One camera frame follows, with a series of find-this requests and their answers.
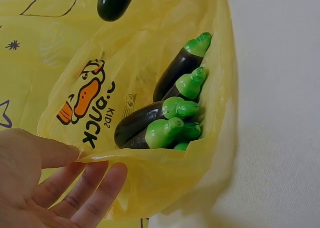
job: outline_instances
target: finger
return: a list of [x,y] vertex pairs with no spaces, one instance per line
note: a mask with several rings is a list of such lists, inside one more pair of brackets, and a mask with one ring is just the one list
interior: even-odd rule
[[79,156],[79,150],[74,146],[42,138],[22,129],[9,129],[3,135],[6,137],[8,147],[23,147],[36,151],[40,156],[43,169],[69,165]]
[[75,162],[61,168],[36,188],[32,199],[43,208],[50,207],[61,197],[85,166],[86,164]]
[[80,180],[70,193],[51,210],[57,216],[70,219],[96,190],[107,168],[108,162],[88,164]]
[[74,214],[71,221],[79,227],[97,227],[124,185],[127,172],[124,164],[114,164],[95,193]]

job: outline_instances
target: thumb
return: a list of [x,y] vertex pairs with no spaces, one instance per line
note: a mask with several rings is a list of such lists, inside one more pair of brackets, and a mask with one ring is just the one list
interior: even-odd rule
[[25,145],[38,152],[42,169],[63,167],[79,157],[80,151],[74,146],[42,138],[22,129],[15,129],[13,132],[17,133],[18,140],[25,140]]

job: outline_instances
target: b.duck logo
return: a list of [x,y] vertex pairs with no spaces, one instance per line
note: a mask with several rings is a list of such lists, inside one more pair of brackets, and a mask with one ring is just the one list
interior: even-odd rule
[[76,96],[75,94],[69,95],[56,116],[62,124],[77,124],[85,117],[91,102],[99,94],[101,85],[106,79],[104,66],[105,62],[97,59],[86,64],[79,76],[80,82],[85,84],[79,89]]

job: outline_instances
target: line drawing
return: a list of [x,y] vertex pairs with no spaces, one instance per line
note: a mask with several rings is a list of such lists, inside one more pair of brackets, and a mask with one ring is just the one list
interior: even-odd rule
[[26,14],[26,12],[32,7],[32,5],[36,2],[37,0],[34,0],[20,15],[22,16],[36,16],[36,17],[48,17],[48,18],[60,18],[62,16],[65,16],[67,15],[71,10],[72,8],[75,6],[77,0],[74,0],[73,4],[71,5],[71,7],[65,12],[63,13],[62,15],[59,15],[59,16],[50,16],[50,15],[37,15],[37,14]]
[[2,126],[4,128],[11,128],[12,127],[12,121],[6,115],[6,111],[9,107],[9,104],[10,104],[10,100],[4,101],[2,104],[0,104],[0,107],[5,105],[4,111],[3,111],[2,115],[0,116],[0,126]]
[[8,50],[17,50],[17,48],[20,48],[20,43],[18,43],[18,40],[14,40],[13,42],[5,46],[5,49]]

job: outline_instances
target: white background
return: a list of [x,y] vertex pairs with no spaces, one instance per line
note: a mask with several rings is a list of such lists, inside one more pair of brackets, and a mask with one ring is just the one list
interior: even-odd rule
[[319,228],[320,0],[229,3],[239,78],[234,174],[226,191],[204,190],[211,205],[194,194],[193,212],[159,214],[150,227]]

